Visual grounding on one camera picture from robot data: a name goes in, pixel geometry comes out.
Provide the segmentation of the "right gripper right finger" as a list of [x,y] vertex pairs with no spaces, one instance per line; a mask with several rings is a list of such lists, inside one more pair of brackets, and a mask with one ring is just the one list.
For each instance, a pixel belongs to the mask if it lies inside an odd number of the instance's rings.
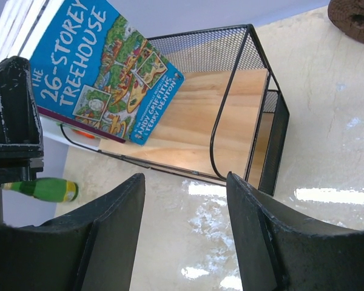
[[329,224],[226,179],[243,290],[364,290],[364,230]]

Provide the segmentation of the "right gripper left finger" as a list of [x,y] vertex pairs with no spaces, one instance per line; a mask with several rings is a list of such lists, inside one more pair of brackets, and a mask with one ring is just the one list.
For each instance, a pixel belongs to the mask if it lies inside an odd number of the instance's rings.
[[0,290],[129,290],[145,194],[137,173],[40,226],[0,222]]

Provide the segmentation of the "blue 26-storey treehouse book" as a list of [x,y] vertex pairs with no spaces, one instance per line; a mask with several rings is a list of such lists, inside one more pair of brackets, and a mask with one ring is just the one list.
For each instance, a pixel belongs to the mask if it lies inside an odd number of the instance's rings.
[[184,82],[108,1],[48,1],[21,56],[37,106],[139,145]]

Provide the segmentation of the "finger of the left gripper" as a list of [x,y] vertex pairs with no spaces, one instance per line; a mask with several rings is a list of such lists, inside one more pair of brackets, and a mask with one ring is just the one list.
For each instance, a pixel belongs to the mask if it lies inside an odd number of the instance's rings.
[[43,171],[43,157],[30,63],[13,56],[0,62],[0,184],[35,179]]

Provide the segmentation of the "black wire wooden shelf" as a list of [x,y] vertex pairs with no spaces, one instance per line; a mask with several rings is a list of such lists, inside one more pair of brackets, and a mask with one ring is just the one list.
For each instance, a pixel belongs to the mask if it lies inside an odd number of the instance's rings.
[[272,195],[290,114],[255,27],[150,42],[183,72],[184,84],[144,146],[104,139],[97,152],[219,185],[232,172]]

